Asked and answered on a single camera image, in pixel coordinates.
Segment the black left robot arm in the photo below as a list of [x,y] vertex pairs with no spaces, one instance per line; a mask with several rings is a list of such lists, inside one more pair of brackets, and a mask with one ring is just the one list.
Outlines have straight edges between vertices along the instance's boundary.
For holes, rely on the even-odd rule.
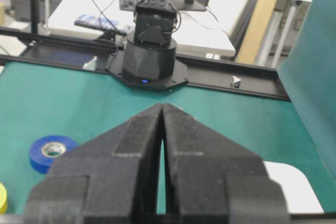
[[177,10],[170,0],[142,0],[134,11],[135,29],[127,36],[122,77],[141,84],[170,78],[177,43],[172,39]]

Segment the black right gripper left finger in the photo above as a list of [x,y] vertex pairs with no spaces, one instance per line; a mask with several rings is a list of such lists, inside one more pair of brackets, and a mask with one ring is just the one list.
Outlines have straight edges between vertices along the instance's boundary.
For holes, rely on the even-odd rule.
[[25,223],[132,223],[156,212],[161,106],[56,158],[30,191]]

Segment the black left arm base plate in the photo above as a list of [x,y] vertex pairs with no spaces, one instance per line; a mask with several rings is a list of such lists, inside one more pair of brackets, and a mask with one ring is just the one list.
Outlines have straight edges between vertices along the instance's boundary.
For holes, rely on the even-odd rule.
[[188,83],[188,68],[178,60],[172,69],[154,63],[140,65],[139,72],[132,73],[124,67],[124,56],[117,56],[107,64],[106,71],[122,83],[145,90],[166,90]]

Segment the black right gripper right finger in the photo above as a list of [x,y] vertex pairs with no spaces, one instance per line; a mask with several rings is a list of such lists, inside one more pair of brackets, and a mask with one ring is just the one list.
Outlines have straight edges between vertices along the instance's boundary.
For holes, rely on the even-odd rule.
[[163,105],[169,181],[182,223],[289,223],[278,183],[254,152]]

